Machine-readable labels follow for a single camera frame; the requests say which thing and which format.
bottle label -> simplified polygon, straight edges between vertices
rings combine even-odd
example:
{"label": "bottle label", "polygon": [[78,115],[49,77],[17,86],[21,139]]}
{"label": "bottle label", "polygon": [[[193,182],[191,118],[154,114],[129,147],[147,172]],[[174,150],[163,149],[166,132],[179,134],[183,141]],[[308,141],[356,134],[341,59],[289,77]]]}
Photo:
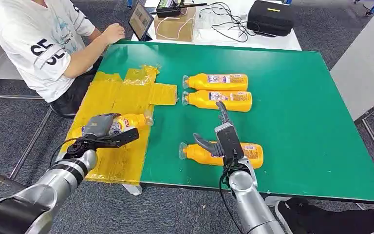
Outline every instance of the bottle label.
{"label": "bottle label", "polygon": [[233,74],[230,77],[230,82],[232,82],[232,83],[242,83],[242,82],[244,82],[244,78],[241,74]]}
{"label": "bottle label", "polygon": [[254,147],[252,145],[244,146],[243,147],[243,152],[244,152],[244,155],[246,155],[248,159],[257,159],[258,158],[256,147]]}
{"label": "bottle label", "polygon": [[129,126],[130,126],[130,124],[128,123],[128,119],[126,119],[126,118],[124,119],[124,123],[125,123],[125,126],[126,126],[126,127],[129,127]]}
{"label": "bottle label", "polygon": [[[84,135],[85,126],[81,127],[82,135]],[[116,120],[114,120],[111,124],[110,129],[108,130],[109,135],[114,135],[118,133],[122,133],[123,130],[121,129],[121,124],[119,124]]]}
{"label": "bottle label", "polygon": [[209,92],[208,99],[210,101],[228,101],[229,100],[228,96],[224,96],[220,92]]}
{"label": "bottle label", "polygon": [[235,94],[230,94],[230,99],[232,101],[248,101],[249,97],[245,92],[237,92]]}
{"label": "bottle label", "polygon": [[114,120],[111,124],[110,131],[108,133],[110,135],[114,135],[122,132],[123,130],[121,128],[121,124],[118,121]]}
{"label": "bottle label", "polygon": [[208,75],[209,83],[230,83],[230,75]]}

tablet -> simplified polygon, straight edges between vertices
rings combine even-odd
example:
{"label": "tablet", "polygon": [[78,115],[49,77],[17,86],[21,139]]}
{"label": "tablet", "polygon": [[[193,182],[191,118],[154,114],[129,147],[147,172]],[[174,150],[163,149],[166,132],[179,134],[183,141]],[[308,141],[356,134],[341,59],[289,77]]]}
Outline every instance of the tablet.
{"label": "tablet", "polygon": [[145,41],[147,38],[149,38],[147,31],[153,20],[154,18],[146,10],[146,8],[140,2],[137,2],[137,5],[135,6],[130,17],[129,24],[138,40]]}

orange bottle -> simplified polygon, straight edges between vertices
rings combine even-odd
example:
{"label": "orange bottle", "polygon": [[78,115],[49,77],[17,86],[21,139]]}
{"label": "orange bottle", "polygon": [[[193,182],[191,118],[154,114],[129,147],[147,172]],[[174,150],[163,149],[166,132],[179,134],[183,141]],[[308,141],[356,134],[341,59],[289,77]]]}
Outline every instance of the orange bottle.
{"label": "orange bottle", "polygon": [[[250,160],[253,168],[259,168],[263,164],[263,149],[258,144],[240,143],[244,155]],[[193,159],[201,164],[223,166],[223,157],[215,157],[209,151],[201,148],[198,144],[187,145],[180,143],[180,159]]]}
{"label": "orange bottle", "polygon": [[183,76],[183,88],[197,90],[246,91],[249,79],[245,74],[204,74]]}
{"label": "orange bottle", "polygon": [[248,112],[252,106],[252,95],[246,91],[207,91],[183,92],[182,104],[198,108],[218,110],[217,101],[223,101],[228,111]]}
{"label": "orange bottle", "polygon": [[[109,134],[118,134],[124,131],[128,127],[142,128],[145,126],[152,126],[154,121],[152,119],[151,111],[145,111],[144,114],[125,114],[118,117],[115,117],[112,121]],[[82,137],[82,132],[84,131],[85,126],[74,129],[73,137]]]}

cardboard box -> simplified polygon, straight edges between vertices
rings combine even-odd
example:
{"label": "cardboard box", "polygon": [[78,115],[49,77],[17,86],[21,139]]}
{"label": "cardboard box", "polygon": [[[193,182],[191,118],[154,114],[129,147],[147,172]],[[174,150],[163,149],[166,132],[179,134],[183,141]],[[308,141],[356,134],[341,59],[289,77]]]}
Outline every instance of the cardboard box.
{"label": "cardboard box", "polygon": [[160,40],[177,40],[191,42],[193,38],[193,29],[195,20],[196,8],[185,8],[182,10],[185,15],[181,14],[177,17],[170,18],[154,18],[155,36]]}

black bag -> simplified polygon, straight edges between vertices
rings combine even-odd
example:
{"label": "black bag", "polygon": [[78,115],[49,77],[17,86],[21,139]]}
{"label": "black bag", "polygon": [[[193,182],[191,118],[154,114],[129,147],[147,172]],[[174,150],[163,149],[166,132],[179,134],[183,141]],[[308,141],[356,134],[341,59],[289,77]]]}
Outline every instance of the black bag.
{"label": "black bag", "polygon": [[286,36],[294,26],[289,5],[257,0],[250,9],[247,28],[253,31]]}

